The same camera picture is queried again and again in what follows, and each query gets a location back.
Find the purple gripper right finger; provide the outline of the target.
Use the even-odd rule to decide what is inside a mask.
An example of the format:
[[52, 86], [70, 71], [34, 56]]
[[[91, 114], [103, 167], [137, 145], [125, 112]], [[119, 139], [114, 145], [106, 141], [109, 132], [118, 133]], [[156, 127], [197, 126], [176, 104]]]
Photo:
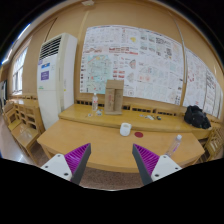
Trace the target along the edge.
[[169, 156], [158, 156], [137, 144], [133, 145], [132, 154], [135, 158], [143, 185], [148, 185], [181, 170], [181, 167]]

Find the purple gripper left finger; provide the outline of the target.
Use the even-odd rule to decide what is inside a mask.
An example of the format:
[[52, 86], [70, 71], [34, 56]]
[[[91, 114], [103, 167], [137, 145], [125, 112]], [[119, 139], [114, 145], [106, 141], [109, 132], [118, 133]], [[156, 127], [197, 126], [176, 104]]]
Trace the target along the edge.
[[87, 143], [65, 155], [56, 154], [42, 166], [42, 169], [79, 185], [90, 154], [91, 144]]

